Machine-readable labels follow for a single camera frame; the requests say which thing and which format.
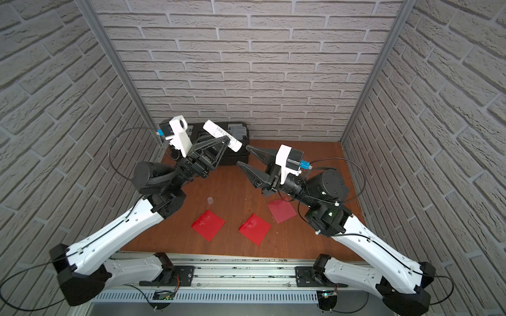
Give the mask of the white glue stick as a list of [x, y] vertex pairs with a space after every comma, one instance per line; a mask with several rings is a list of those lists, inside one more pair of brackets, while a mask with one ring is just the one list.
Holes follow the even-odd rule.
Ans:
[[238, 152], [242, 147], [242, 143], [238, 141], [238, 139], [233, 137], [225, 129], [221, 128], [219, 125], [212, 122], [211, 120], [207, 120], [204, 123], [203, 129], [207, 131], [210, 135], [212, 135], [214, 138], [227, 137], [229, 139], [228, 147], [234, 152]]

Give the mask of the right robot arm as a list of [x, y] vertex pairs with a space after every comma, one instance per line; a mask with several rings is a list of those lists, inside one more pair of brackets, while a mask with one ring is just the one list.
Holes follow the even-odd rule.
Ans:
[[365, 268], [322, 254], [312, 267], [317, 282], [368, 292], [398, 315], [428, 312], [431, 295], [426, 287], [435, 279], [435, 268], [399, 253], [361, 223], [345, 206], [349, 189], [336, 168], [313, 167], [303, 152], [285, 145], [278, 150], [247, 145], [246, 150], [266, 166], [262, 172], [237, 163], [255, 188], [265, 196], [285, 193], [307, 206], [304, 221], [316, 234], [348, 247], [369, 264]]

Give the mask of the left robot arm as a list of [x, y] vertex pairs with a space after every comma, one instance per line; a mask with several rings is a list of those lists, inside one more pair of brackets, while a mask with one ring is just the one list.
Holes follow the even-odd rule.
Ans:
[[116, 260], [111, 256], [139, 234], [171, 217], [184, 204], [182, 187], [196, 177], [205, 179], [219, 165], [228, 136], [202, 140], [191, 146], [175, 166], [139, 162], [132, 183], [142, 195], [135, 205], [93, 235], [70, 246], [50, 250], [59, 287], [70, 306], [84, 304], [101, 291], [138, 283], [165, 286], [177, 278], [167, 255], [155, 253], [144, 259]]

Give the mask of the right dark red envelope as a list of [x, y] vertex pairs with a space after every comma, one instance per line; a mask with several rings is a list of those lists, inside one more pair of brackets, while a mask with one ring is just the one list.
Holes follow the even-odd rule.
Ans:
[[282, 199], [271, 201], [267, 207], [277, 224], [285, 222], [296, 216], [296, 211], [294, 210], [292, 204]]

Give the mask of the middle red envelope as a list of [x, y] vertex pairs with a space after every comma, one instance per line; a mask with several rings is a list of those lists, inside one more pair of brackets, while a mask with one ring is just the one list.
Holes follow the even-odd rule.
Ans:
[[271, 225], [262, 218], [252, 214], [239, 228], [239, 232], [248, 238], [255, 245], [259, 246], [267, 233], [271, 229]]

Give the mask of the left red envelope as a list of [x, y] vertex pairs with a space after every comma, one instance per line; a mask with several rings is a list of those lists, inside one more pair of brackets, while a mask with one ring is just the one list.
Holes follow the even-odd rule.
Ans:
[[211, 242], [220, 231], [225, 221], [210, 210], [206, 210], [192, 224], [192, 229], [199, 233], [205, 240]]

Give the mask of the black plastic toolbox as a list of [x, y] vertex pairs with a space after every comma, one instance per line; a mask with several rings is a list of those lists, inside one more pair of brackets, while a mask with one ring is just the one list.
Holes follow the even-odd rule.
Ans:
[[[217, 122], [217, 125], [226, 130], [230, 135], [236, 138], [242, 146], [237, 152], [228, 147], [221, 158], [219, 166], [232, 166], [236, 165], [238, 161], [248, 163], [250, 153], [246, 150], [249, 145], [249, 130], [245, 122]], [[212, 136], [204, 130], [204, 123], [188, 124], [187, 134], [191, 142], [194, 144], [199, 140], [207, 140]]]

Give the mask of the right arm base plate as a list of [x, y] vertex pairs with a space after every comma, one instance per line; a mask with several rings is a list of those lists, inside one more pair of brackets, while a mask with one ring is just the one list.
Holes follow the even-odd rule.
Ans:
[[346, 288], [347, 284], [333, 283], [322, 273], [314, 272], [312, 267], [295, 267], [296, 285], [299, 288], [324, 287], [324, 288]]

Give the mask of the aluminium rail frame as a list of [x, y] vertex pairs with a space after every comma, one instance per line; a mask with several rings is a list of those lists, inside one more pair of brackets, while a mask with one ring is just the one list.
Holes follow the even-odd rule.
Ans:
[[323, 308], [326, 304], [334, 306], [341, 292], [362, 291], [349, 285], [346, 288], [299, 288], [295, 267], [313, 267], [315, 263], [309, 261], [210, 257], [176, 258], [172, 264], [174, 267], [195, 266], [189, 287], [141, 287], [138, 283], [129, 283], [105, 289], [91, 300], [145, 300], [159, 309], [170, 303], [316, 304]]

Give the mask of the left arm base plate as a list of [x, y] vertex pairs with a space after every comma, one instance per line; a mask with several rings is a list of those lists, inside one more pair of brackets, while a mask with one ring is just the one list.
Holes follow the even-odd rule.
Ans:
[[172, 269], [164, 269], [153, 281], [140, 281], [141, 287], [189, 287], [194, 277], [195, 266], [175, 266]]

